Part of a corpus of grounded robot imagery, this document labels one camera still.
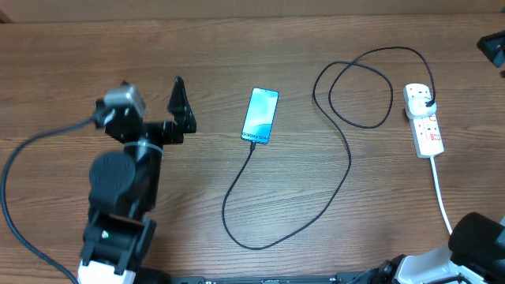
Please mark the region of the blue screen smartphone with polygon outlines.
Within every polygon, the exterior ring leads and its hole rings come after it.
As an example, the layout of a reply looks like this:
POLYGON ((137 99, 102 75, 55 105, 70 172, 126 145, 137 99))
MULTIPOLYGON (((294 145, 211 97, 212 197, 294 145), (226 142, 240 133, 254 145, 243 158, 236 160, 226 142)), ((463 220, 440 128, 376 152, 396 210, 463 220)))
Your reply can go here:
POLYGON ((245 115, 241 138, 258 144, 268 144, 279 101, 277 91, 254 88, 245 115))

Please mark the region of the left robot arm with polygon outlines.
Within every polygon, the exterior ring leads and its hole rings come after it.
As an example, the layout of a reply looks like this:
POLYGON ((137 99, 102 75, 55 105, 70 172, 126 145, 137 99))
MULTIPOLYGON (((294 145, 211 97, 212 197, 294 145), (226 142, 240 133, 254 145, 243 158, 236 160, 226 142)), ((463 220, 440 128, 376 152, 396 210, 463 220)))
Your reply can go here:
POLYGON ((183 143, 196 132, 196 119, 181 77, 167 105, 173 120, 145 122, 145 109, 137 86, 127 82, 95 102, 96 128, 123 149, 101 154, 89 170, 80 283, 170 282, 169 274, 142 265, 156 228, 145 215, 155 208, 164 146, 183 143))

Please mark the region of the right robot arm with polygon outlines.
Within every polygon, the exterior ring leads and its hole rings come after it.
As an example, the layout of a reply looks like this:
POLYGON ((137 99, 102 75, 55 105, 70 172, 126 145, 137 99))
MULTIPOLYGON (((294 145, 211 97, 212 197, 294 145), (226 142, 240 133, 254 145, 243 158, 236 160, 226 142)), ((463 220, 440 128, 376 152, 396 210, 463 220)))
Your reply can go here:
POLYGON ((412 83, 403 88, 417 157, 428 159, 448 244, 416 256, 400 255, 356 277, 354 283, 503 283, 504 222, 477 212, 452 227, 443 204, 435 157, 444 152, 436 117, 436 89, 412 83))

